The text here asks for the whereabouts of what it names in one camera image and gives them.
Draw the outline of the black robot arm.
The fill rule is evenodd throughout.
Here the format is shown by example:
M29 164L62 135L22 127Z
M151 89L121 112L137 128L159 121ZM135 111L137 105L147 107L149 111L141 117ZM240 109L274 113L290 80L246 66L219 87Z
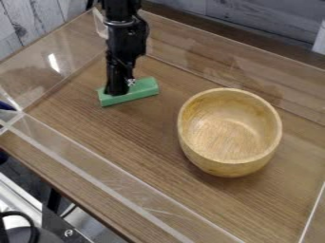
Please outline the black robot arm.
M104 93L121 96L128 93L135 81L136 60L145 54L149 28L137 15L140 0L101 0L105 12L104 25L108 28L107 74Z

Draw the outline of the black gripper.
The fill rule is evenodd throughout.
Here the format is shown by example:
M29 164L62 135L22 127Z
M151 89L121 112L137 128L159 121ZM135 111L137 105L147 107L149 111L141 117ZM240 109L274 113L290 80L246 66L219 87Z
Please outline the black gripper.
M149 28L141 18L107 20L104 24L108 28L105 94L120 96L135 82L133 67L137 57L145 54Z

